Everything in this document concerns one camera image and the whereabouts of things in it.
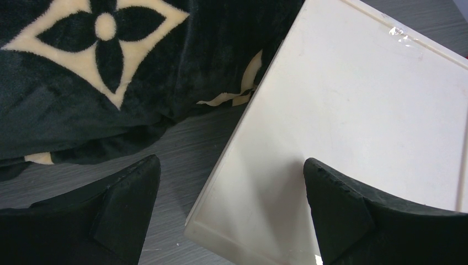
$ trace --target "gray wooden floor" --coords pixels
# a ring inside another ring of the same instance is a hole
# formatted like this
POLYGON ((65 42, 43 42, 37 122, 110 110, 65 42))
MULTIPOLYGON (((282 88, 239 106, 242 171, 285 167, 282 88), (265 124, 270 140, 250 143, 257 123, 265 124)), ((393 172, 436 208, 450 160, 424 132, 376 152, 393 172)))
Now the gray wooden floor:
MULTIPOLYGON (((468 23, 452 0, 365 0, 364 2, 464 56, 468 23)), ((190 118, 171 128, 150 148, 96 166, 33 165, 0 183, 0 208, 27 207, 76 189, 155 153, 162 164, 161 186, 140 264, 231 264, 186 240, 185 218, 237 124, 244 106, 190 118)))

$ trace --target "white object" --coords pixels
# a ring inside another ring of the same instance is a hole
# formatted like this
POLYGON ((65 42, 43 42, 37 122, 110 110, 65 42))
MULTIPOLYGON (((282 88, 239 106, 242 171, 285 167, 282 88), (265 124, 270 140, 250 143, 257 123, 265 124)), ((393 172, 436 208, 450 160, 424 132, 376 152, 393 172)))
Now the white object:
POLYGON ((467 62, 360 1, 306 1, 186 237, 235 264, 313 264, 309 157, 398 197, 468 211, 467 62))

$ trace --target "plush blanket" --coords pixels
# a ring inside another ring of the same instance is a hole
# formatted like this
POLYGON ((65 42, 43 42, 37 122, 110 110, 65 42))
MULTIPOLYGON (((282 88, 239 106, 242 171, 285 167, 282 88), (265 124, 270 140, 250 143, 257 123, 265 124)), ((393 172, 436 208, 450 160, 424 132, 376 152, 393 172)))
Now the plush blanket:
POLYGON ((247 102, 303 0, 0 1, 0 179, 247 102))

